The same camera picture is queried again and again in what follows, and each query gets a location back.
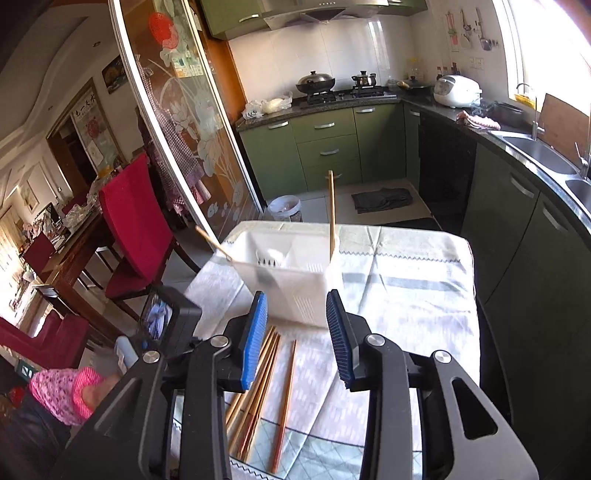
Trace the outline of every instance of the cutting board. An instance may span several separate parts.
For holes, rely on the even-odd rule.
[[[577,167],[581,166],[577,149],[577,142],[581,155],[587,145],[587,129],[589,117],[574,106],[546,93],[542,113],[540,113],[540,127],[546,130],[539,134],[540,140],[562,153]]]

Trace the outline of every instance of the chopstick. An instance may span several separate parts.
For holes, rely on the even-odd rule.
[[[232,256],[228,253],[228,251],[226,249],[224,249],[224,247],[222,247],[219,242],[210,237],[207,233],[205,233],[203,230],[201,230],[197,225],[195,225],[195,230],[197,231],[197,233],[199,233],[199,235],[201,235],[205,240],[207,240],[209,243],[211,243],[215,248],[217,248],[221,253],[223,253],[226,258],[230,261],[230,262],[234,262],[234,259],[232,258]]]
[[[335,253],[335,230],[336,230],[336,221],[335,221],[335,176],[332,170],[329,170],[329,193],[330,193],[330,257],[329,260],[332,260],[332,256]]]
[[[258,427],[258,422],[261,419],[262,408],[265,405],[265,400],[267,399],[267,392],[269,391],[269,385],[271,383],[271,377],[273,376],[273,370],[275,368],[275,362],[277,360],[277,352],[279,351],[279,342],[281,341],[281,337],[277,339],[277,343],[274,345],[273,350],[273,357],[271,359],[271,363],[267,371],[265,372],[265,379],[262,385],[262,388],[258,392],[258,401],[256,403],[255,414],[252,417],[250,422],[249,428],[246,431],[246,435],[242,444],[242,447],[239,452],[239,457],[242,459],[243,462],[248,461],[248,457],[250,456],[252,442],[256,436],[256,428]]]
[[[263,343],[262,343],[261,355],[259,357],[258,365],[256,367],[257,372],[259,372],[261,370],[262,366],[266,365],[266,363],[267,363],[267,356],[268,356],[267,352],[269,351],[269,347],[271,346],[271,339],[272,339],[274,333],[275,333],[275,327],[272,326],[269,329],[269,331],[267,332],[267,334],[265,335],[265,339],[263,340]],[[230,406],[226,410],[226,430],[229,430],[232,427],[234,420],[236,419],[236,417],[240,413],[240,409],[242,408],[242,405],[246,401],[247,395],[248,395],[248,393],[246,393],[246,392],[237,393],[236,395],[234,395],[234,398],[232,399],[232,403],[230,403]]]
[[[254,385],[252,386],[252,388],[249,390],[248,393],[248,397],[247,397],[247,402],[246,402],[246,407],[244,409],[244,415],[242,416],[242,418],[240,419],[240,422],[238,424],[238,427],[236,428],[234,435],[232,437],[232,441],[230,442],[229,446],[228,446],[228,452],[231,452],[232,449],[234,448],[234,446],[236,445],[236,442],[238,441],[238,439],[241,436],[241,431],[242,428],[244,426],[244,424],[246,423],[247,419],[249,419],[249,414],[252,415],[254,414],[255,410],[254,410],[254,401],[257,397],[257,393],[261,388],[261,385],[263,384],[263,380],[265,378],[265,373],[268,370],[268,368],[271,365],[271,360],[273,357],[273,352],[275,349],[275,345],[279,343],[279,333],[275,332],[273,334],[273,340],[272,340],[272,344],[271,344],[271,348],[269,349],[269,351],[267,352],[267,356],[265,357],[265,362],[264,362],[264,366],[259,369],[259,372],[256,376],[256,380]]]
[[[283,437],[285,436],[285,427],[287,425],[287,415],[290,410],[291,402],[291,387],[294,378],[294,366],[296,362],[296,345],[297,340],[294,340],[294,347],[291,353],[291,365],[287,375],[287,385],[285,386],[285,399],[283,401],[283,411],[281,412],[281,419],[279,422],[279,431],[277,432],[277,439],[275,441],[275,453],[273,454],[273,463],[271,465],[271,473],[277,473],[279,467],[279,460],[281,459],[281,449],[283,447]]]

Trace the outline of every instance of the person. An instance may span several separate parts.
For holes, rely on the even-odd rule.
[[[88,420],[119,379],[118,374],[103,377],[91,367],[36,373],[0,432],[0,478],[48,478],[71,427]]]

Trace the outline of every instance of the doorway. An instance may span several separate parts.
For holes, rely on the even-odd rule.
[[[59,128],[47,138],[47,143],[73,196],[87,193],[96,178],[96,170],[86,154],[71,117],[64,119]]]

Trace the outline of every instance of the tablecloth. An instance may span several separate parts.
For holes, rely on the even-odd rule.
[[[291,230],[329,234],[328,225],[242,222],[228,236],[231,245],[246,230]],[[337,256],[343,274],[340,296],[347,312],[363,316],[375,333],[403,350],[430,355],[450,352],[479,382],[479,327],[468,242],[444,232],[379,226],[339,225]],[[185,295],[203,309],[195,334],[222,333],[227,321],[246,313],[252,293],[219,252],[204,266]],[[249,461],[231,458],[236,480],[359,478],[368,410],[367,392],[350,393],[339,379],[328,330],[273,318],[282,335],[277,364]],[[297,357],[288,430],[277,476],[267,472],[293,339]],[[414,471],[421,473],[421,436],[416,395],[413,412]],[[180,412],[176,425],[179,425]]]

